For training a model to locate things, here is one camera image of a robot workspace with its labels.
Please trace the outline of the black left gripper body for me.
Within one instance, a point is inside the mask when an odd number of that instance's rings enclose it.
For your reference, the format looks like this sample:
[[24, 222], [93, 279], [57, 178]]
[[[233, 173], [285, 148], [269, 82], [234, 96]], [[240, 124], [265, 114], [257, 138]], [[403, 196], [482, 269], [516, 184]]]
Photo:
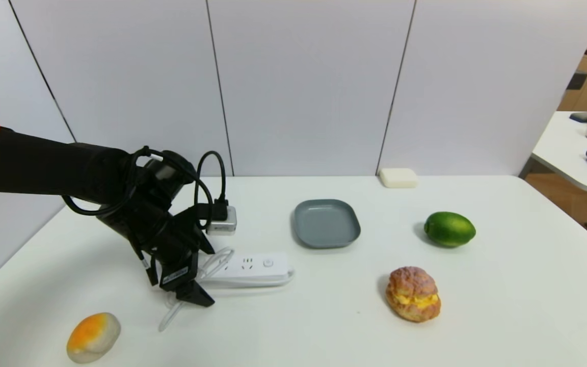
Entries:
[[198, 251], [197, 223], [196, 217], [181, 212], [137, 235], [139, 249], [150, 257], [146, 270], [151, 285], [165, 291], [191, 288], [196, 277], [193, 262]]

